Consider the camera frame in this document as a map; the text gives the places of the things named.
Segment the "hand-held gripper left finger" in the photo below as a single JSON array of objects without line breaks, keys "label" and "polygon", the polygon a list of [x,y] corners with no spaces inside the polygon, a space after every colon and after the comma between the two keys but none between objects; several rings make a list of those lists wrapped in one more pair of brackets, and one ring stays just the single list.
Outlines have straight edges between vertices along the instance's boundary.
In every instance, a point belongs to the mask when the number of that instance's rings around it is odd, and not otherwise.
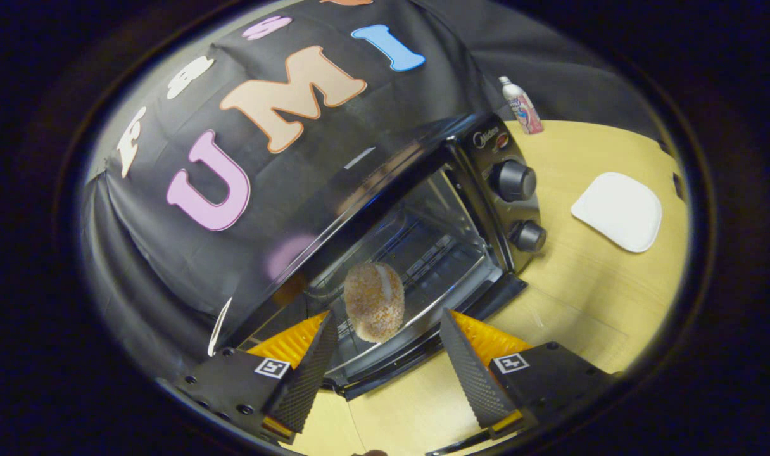
[{"label": "hand-held gripper left finger", "polygon": [[304,430],[337,341],[328,310],[249,350],[222,348],[160,386],[212,421],[290,444]]}]

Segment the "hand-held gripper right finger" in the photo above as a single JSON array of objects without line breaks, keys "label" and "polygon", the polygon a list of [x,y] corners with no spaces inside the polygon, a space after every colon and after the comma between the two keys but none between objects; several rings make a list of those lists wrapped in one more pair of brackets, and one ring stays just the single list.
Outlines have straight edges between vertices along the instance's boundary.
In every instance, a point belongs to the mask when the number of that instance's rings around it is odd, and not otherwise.
[{"label": "hand-held gripper right finger", "polygon": [[558,341],[533,346],[460,312],[444,312],[440,336],[476,421],[493,439],[578,412],[615,381]]}]

